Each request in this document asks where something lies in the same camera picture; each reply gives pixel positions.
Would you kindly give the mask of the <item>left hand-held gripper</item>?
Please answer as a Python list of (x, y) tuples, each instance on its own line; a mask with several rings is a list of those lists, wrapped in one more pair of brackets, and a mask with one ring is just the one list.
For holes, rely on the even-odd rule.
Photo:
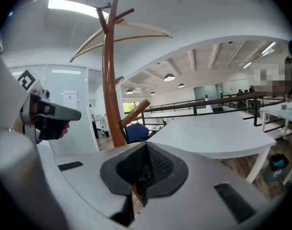
[(68, 121), (79, 121), (81, 112), (58, 104), (51, 104), (50, 92), (44, 89), (40, 80), (28, 70), (18, 78), (19, 84), (28, 96), (20, 109), (16, 130), (23, 133), (34, 143), (43, 140), (60, 139), (61, 132)]

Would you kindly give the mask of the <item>person's left hand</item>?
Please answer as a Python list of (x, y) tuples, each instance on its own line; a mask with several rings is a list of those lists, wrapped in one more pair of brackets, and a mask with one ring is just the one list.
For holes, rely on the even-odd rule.
[(67, 124), (64, 126), (64, 128), (63, 128), (63, 130), (62, 130), (61, 135), (60, 135), (59, 138), (62, 138), (65, 134), (67, 134), (67, 133), (68, 133), (68, 129), (69, 129), (69, 123), (67, 123)]

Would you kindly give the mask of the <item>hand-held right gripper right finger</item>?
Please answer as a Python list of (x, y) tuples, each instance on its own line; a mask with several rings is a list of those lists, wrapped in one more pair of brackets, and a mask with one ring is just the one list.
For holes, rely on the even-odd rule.
[(256, 212), (268, 199), (245, 178), (220, 162), (167, 145), (159, 147), (185, 161), (187, 180), (173, 195), (148, 200), (134, 221), (135, 230), (231, 230), (238, 223), (215, 186), (229, 183)]

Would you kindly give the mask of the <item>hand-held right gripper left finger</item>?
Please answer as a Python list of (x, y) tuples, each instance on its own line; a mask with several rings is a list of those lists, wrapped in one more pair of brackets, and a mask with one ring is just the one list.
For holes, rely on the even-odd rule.
[(106, 160), (138, 145), (56, 158), (49, 147), (37, 146), (46, 180), (69, 227), (122, 226), (111, 216), (122, 210), (126, 197), (110, 192), (100, 168)]

